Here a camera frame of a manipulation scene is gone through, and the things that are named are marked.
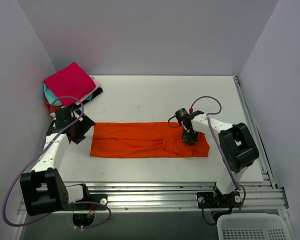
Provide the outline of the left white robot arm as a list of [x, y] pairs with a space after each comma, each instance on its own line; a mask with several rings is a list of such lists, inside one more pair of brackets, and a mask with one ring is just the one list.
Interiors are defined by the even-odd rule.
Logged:
[[25, 208], [30, 216], [70, 211], [74, 205], [85, 210], [91, 203], [86, 184], [66, 186], [59, 168], [68, 146], [81, 143], [95, 122], [80, 109], [69, 107], [59, 108], [52, 115], [43, 153], [33, 168], [19, 179]]

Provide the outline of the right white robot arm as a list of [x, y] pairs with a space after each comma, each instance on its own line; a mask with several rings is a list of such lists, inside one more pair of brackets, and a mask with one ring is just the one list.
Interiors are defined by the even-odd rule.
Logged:
[[212, 200], [215, 205], [224, 206], [230, 201], [230, 193], [242, 189], [239, 182], [243, 173], [260, 156], [248, 127], [242, 122], [222, 122], [200, 110], [188, 113], [181, 108], [174, 115], [183, 128], [183, 143], [190, 146], [197, 144], [199, 134], [213, 137], [225, 169], [215, 184], [217, 190], [212, 193]]

